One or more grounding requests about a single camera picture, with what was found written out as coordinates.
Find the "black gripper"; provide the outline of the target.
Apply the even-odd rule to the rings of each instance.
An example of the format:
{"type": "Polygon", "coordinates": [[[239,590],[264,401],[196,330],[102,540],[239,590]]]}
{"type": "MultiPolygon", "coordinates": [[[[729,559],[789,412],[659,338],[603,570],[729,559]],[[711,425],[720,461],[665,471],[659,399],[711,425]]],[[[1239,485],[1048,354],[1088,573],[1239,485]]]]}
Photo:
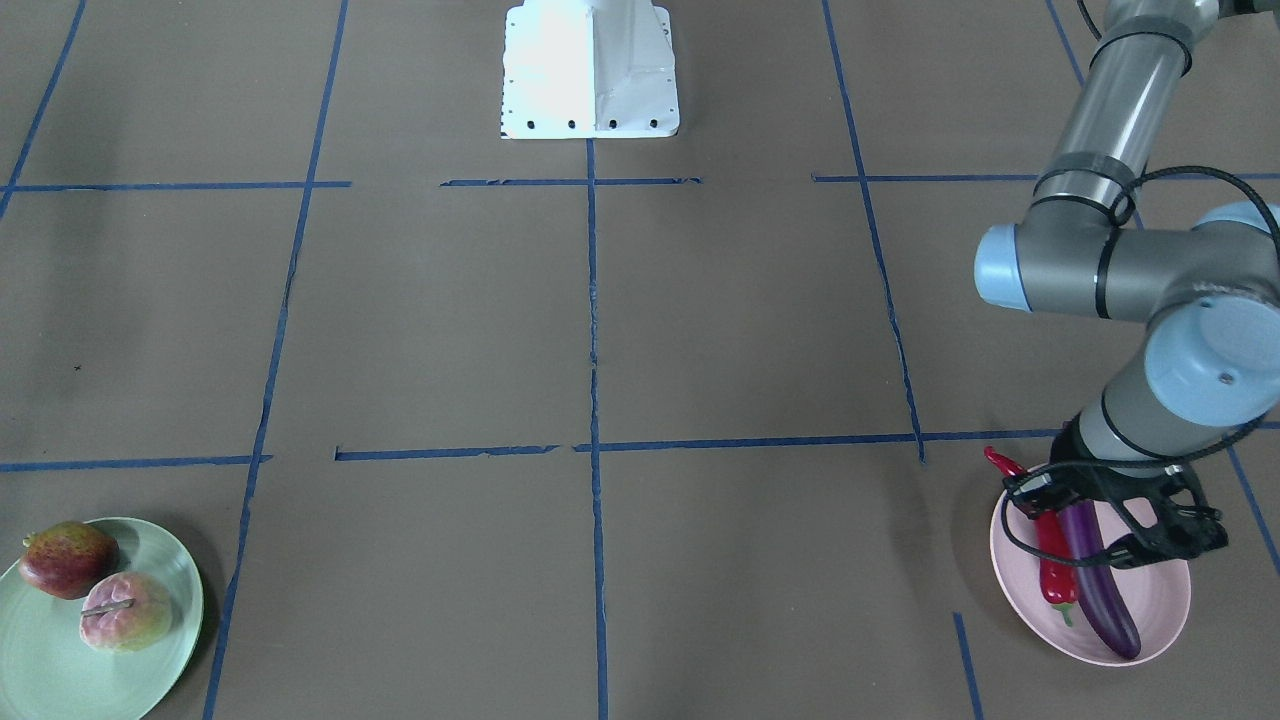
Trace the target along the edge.
{"type": "Polygon", "coordinates": [[[1130,570],[1198,559],[1229,544],[1222,512],[1211,506],[1189,457],[1103,460],[1084,445],[1079,420],[1055,437],[1041,469],[1041,514],[1055,514],[1068,541],[1059,561],[1074,568],[1130,570]],[[1091,538],[1087,510],[1108,509],[1123,524],[1112,541],[1091,538]]]}

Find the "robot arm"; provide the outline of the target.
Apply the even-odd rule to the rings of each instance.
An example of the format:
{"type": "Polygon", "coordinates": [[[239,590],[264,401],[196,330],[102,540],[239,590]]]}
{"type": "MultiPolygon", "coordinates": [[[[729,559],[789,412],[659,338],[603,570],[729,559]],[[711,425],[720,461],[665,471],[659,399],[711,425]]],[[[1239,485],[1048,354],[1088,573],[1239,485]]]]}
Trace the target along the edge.
{"type": "Polygon", "coordinates": [[[1243,179],[1148,160],[1196,46],[1275,1],[1111,1],[1082,94],[1018,224],[982,238],[992,305],[1139,322],[1135,356],[1005,483],[1030,519],[1057,512],[1057,562],[1133,569],[1228,542],[1192,464],[1277,406],[1277,209],[1243,179]]]}

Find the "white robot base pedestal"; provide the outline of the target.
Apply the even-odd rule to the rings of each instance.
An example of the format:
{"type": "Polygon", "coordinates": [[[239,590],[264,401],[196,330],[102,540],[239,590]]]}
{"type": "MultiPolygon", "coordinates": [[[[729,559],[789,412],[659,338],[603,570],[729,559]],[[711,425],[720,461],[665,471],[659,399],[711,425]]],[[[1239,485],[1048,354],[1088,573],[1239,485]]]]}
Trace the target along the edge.
{"type": "Polygon", "coordinates": [[[653,1],[524,1],[504,18],[507,140],[668,138],[681,110],[669,12],[653,1]]]}

